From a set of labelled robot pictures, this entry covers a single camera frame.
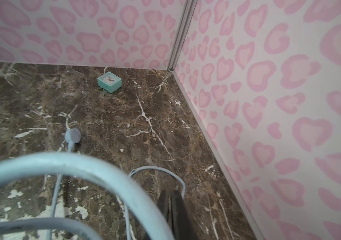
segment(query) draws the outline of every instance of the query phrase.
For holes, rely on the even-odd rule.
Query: white cable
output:
[[[141,171],[141,170],[144,170],[144,169],[160,170],[160,171],[163,171],[163,172],[166,172],[166,173],[172,175],[174,178],[176,178],[181,183],[181,185],[182,185],[181,196],[184,199],[185,190],[186,190],[186,186],[185,186],[184,181],[179,176],[177,176],[175,173],[169,171],[168,169],[165,169],[165,168],[162,168],[162,167],[156,167],[156,166],[143,166],[143,167],[139,167],[139,168],[136,168],[136,169],[132,170],[129,173],[128,177],[131,178],[132,175],[134,175],[138,171]],[[129,221],[129,212],[128,212],[128,206],[126,204],[124,204],[124,215],[125,215],[126,239],[127,240],[131,240],[131,234],[130,234],[131,228],[130,228],[130,221]]]
[[[75,143],[78,143],[80,139],[81,139],[81,133],[77,128],[68,129],[65,133],[65,140],[68,143],[67,152],[72,152],[73,149],[75,148]],[[63,178],[62,174],[57,175],[56,185],[53,191],[50,217],[55,216],[56,204],[57,204],[57,199],[58,199],[58,191],[60,190],[60,183],[61,183],[62,178]],[[48,230],[47,240],[52,240],[52,229]]]

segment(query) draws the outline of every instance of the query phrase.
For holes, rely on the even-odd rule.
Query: plug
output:
[[[81,133],[77,128],[68,129],[65,133],[65,140],[68,143],[68,152],[71,152],[75,143],[78,143],[81,139]]]

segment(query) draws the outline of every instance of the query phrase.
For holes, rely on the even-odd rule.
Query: pink leopard print wallpaper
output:
[[[184,0],[0,0],[0,61],[166,69]]]
[[[175,72],[267,240],[341,240],[341,0],[199,0]]]

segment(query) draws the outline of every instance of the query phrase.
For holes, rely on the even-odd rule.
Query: marble floor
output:
[[[113,94],[99,88],[96,78],[104,71],[120,76],[123,87]],[[255,239],[169,71],[0,63],[0,161],[66,151],[68,127],[82,133],[78,154],[110,162],[125,173],[155,165],[179,175],[187,185],[185,204],[201,240]],[[154,201],[162,189],[180,187],[154,170],[134,178]],[[48,216],[55,181],[46,175],[0,188],[0,222]],[[56,213],[88,224],[103,239],[126,239],[120,200],[85,180],[64,177]],[[131,219],[140,240],[144,231]],[[45,234],[31,231],[0,239],[45,240]],[[55,232],[55,238],[76,236]]]

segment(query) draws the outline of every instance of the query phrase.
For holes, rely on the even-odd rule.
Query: mint green alarm clock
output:
[[[107,72],[97,78],[99,87],[107,90],[109,93],[113,93],[121,87],[121,78],[117,77],[111,72]]]

